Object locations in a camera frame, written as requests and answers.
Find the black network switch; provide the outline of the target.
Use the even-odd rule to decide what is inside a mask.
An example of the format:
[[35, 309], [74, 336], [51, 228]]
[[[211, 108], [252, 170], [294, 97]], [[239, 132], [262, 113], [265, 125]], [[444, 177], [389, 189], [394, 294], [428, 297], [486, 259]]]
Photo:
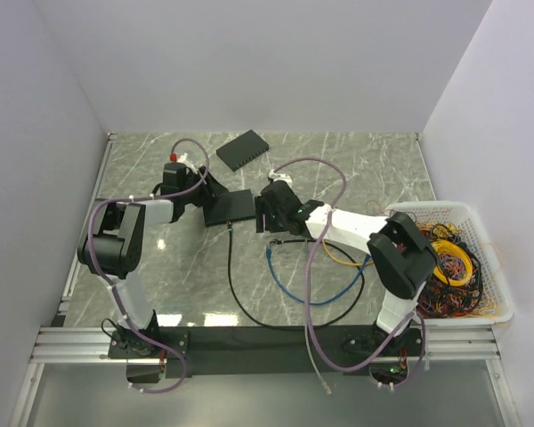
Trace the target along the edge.
[[250, 189], [223, 193], [203, 207], [207, 228], [255, 218], [255, 200]]

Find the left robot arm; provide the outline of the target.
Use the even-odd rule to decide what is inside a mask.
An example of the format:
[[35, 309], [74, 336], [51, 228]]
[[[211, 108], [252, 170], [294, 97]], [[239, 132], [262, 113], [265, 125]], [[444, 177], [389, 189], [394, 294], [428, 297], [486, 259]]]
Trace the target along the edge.
[[77, 248], [78, 261], [103, 282], [115, 304], [117, 330], [139, 356], [159, 351], [161, 335], [156, 312], [142, 290], [138, 266], [148, 227], [177, 222], [187, 205], [210, 207], [226, 194], [201, 166], [167, 163], [163, 177], [147, 197], [95, 200]]

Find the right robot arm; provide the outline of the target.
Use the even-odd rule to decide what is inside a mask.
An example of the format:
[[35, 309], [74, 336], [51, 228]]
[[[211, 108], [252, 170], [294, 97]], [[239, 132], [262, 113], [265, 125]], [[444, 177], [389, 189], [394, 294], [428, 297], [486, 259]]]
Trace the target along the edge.
[[285, 231], [309, 238], [304, 301], [311, 304], [312, 262], [323, 241], [350, 246], [369, 255], [385, 288], [376, 317], [374, 344], [384, 355], [405, 343], [405, 330], [414, 317], [417, 300], [438, 263], [432, 244], [408, 214], [368, 216], [337, 209], [318, 200], [303, 202], [285, 181], [268, 184], [255, 198], [260, 232]]

